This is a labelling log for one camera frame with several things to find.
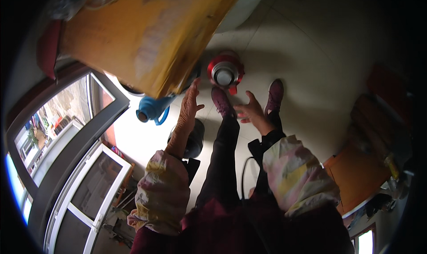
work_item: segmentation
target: wrinkled hand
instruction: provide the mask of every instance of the wrinkled hand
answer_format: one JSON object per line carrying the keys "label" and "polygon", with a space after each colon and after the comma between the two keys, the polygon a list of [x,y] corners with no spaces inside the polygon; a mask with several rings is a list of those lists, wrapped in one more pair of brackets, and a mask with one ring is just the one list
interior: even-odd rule
{"label": "wrinkled hand", "polygon": [[191,133],[194,129],[195,113],[204,108],[205,105],[197,105],[195,98],[199,95],[197,86],[200,84],[201,78],[196,78],[191,86],[185,92],[185,97],[181,103],[181,112],[179,112],[177,129],[182,129],[186,133]]}
{"label": "wrinkled hand", "polygon": [[246,91],[246,95],[249,97],[249,103],[247,105],[236,105],[234,109],[241,111],[238,113],[238,117],[244,119],[240,120],[241,123],[252,123],[261,135],[267,135],[275,129],[273,124],[264,116],[264,111],[261,105],[256,100],[253,93]]}

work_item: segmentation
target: black bucket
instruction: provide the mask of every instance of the black bucket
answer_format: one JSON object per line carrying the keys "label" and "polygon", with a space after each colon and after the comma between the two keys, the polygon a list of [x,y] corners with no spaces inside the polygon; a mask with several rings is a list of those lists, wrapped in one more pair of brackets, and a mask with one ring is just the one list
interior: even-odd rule
{"label": "black bucket", "polygon": [[[174,129],[170,132],[167,142],[169,143]],[[188,136],[185,145],[184,158],[196,158],[203,149],[203,136],[205,135],[205,126],[199,119],[195,119],[194,129]]]}

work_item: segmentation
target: black pants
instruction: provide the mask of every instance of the black pants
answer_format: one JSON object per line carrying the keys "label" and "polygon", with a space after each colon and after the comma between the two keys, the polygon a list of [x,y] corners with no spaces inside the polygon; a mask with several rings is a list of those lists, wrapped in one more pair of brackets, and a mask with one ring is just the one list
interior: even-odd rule
{"label": "black pants", "polygon": [[[268,119],[283,134],[279,112],[272,111],[268,115]],[[196,208],[202,207],[212,198],[216,198],[228,209],[240,203],[237,192],[236,163],[234,159],[239,130],[240,126],[235,118],[224,117],[216,135],[216,140],[213,143],[211,164],[207,169],[206,180],[195,202]],[[266,177],[266,173],[260,171],[256,191],[268,189]]]}

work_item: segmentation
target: tie-dye jacket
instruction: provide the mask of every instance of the tie-dye jacket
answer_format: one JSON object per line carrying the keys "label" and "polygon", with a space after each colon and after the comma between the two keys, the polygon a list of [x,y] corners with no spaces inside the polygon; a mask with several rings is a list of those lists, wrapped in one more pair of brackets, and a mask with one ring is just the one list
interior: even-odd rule
{"label": "tie-dye jacket", "polygon": [[[281,138],[263,157],[274,197],[286,217],[295,217],[327,202],[338,203],[339,189],[317,158],[294,135]],[[138,183],[136,209],[128,224],[165,235],[178,235],[189,200],[188,174],[181,161],[157,151]]]}

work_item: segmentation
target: shoe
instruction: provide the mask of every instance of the shoe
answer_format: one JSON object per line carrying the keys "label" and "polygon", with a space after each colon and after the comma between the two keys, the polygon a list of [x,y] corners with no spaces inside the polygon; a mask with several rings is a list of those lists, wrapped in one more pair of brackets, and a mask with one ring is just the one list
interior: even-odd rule
{"label": "shoe", "polygon": [[212,101],[215,104],[216,111],[225,116],[232,116],[237,118],[236,111],[228,100],[227,94],[219,87],[213,87],[211,91]]}
{"label": "shoe", "polygon": [[280,79],[275,79],[268,88],[268,102],[264,108],[264,115],[268,115],[268,111],[280,110],[282,103],[284,88]]}

